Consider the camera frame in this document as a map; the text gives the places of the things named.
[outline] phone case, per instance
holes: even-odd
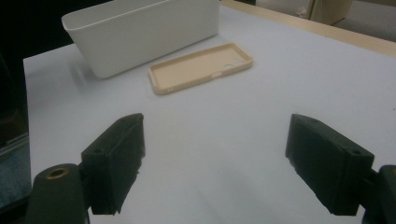
[[[167,94],[248,69],[252,57],[235,43],[194,52],[150,67],[154,92]]]

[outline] black mount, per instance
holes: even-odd
[[[286,157],[327,209],[363,224],[396,223],[396,165],[372,170],[374,155],[316,119],[292,115]]]
[[[35,177],[25,223],[90,223],[89,207],[95,215],[120,212],[144,156],[143,115],[117,120],[81,153],[80,165]]]

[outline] floor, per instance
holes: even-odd
[[[265,7],[296,17],[303,17],[309,0],[257,0]],[[334,26],[396,42],[396,7],[354,1],[345,19]]]

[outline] white container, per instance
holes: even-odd
[[[219,0],[116,0],[62,17],[98,77],[111,77],[215,35]]]

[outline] white table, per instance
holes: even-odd
[[[165,96],[149,67],[235,42],[247,71]],[[32,176],[80,153],[116,119],[145,116],[147,155],[119,215],[100,223],[351,224],[336,217],[285,158],[290,116],[320,119],[396,163],[396,59],[221,7],[219,34],[110,79],[74,45],[24,60]]]

